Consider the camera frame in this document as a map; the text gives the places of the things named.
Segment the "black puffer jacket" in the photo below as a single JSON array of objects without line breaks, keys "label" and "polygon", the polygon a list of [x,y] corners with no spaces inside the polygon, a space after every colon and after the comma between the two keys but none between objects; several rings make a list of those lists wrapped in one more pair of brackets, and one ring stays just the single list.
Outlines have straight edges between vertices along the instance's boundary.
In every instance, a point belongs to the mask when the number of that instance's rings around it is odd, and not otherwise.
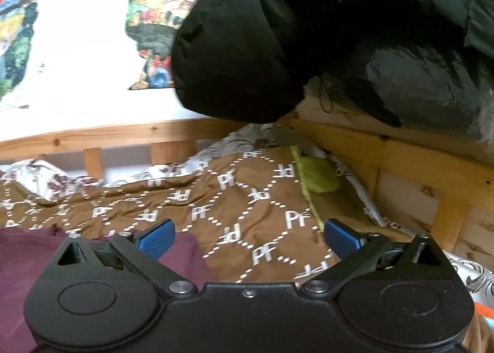
[{"label": "black puffer jacket", "polygon": [[493,138],[493,0],[198,0],[175,36],[190,111],[267,123],[320,78],[395,128]]}]

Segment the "maroon long-sleeve shirt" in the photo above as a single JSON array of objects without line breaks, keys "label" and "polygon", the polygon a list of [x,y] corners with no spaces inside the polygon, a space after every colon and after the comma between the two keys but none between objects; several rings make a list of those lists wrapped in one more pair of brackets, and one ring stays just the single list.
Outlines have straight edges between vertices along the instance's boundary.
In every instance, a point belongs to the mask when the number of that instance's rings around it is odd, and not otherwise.
[{"label": "maroon long-sleeve shirt", "polygon": [[[38,230],[1,230],[1,351],[31,352],[36,343],[23,317],[23,304],[39,274],[66,238],[53,225]],[[172,247],[159,259],[199,289],[214,279],[206,265],[198,240],[179,234]]]}]

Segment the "green pillow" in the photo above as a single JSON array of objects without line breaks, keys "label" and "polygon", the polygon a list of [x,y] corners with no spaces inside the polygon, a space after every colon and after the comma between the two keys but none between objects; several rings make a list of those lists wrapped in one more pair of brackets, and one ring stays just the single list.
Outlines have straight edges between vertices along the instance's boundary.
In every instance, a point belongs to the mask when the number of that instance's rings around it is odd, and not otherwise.
[{"label": "green pillow", "polygon": [[335,168],[325,157],[303,155],[297,145],[290,146],[290,150],[298,171],[301,195],[306,200],[309,211],[316,221],[316,229],[321,233],[324,229],[324,221],[316,211],[312,195],[333,193],[341,188],[341,182],[338,180]]}]

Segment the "anime boy poster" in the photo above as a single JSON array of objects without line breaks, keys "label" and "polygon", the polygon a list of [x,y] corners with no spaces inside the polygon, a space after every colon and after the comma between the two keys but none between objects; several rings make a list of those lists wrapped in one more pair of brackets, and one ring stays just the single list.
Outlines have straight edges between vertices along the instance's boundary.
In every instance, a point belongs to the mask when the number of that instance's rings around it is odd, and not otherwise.
[{"label": "anime boy poster", "polygon": [[38,15],[36,2],[1,14],[1,98],[25,77]]}]

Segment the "orange cloth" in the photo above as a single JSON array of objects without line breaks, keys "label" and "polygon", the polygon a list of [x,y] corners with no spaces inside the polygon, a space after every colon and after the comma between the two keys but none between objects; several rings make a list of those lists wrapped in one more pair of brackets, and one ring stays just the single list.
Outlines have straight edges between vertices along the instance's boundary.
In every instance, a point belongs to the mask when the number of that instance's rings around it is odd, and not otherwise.
[{"label": "orange cloth", "polygon": [[477,302],[474,303],[474,306],[475,306],[475,312],[477,314],[479,314],[480,316],[487,318],[489,320],[494,319],[494,309],[493,308],[486,306],[486,305],[483,305],[481,303],[477,303]]}]

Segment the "wooden bed frame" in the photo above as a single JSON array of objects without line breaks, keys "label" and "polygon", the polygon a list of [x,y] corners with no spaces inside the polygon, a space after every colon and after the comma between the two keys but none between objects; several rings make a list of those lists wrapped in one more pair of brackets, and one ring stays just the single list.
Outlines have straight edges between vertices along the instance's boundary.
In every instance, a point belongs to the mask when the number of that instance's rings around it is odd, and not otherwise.
[{"label": "wooden bed frame", "polygon": [[[363,116],[312,122],[295,113],[279,121],[347,163],[382,214],[430,232],[461,257],[493,263],[493,154],[479,143],[394,130]],[[146,165],[182,161],[240,128],[239,122],[180,115],[167,121],[127,118],[103,126],[1,121],[1,159],[46,159],[67,171],[117,180]]]}]

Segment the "colourful landscape poster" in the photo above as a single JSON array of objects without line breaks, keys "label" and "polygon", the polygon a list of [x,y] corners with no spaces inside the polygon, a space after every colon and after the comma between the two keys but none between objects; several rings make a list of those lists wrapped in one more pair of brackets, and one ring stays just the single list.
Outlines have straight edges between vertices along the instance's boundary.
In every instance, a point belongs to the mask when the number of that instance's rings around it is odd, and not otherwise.
[{"label": "colourful landscape poster", "polygon": [[144,59],[138,81],[131,89],[174,87],[171,69],[173,42],[198,0],[129,0],[125,31]]}]

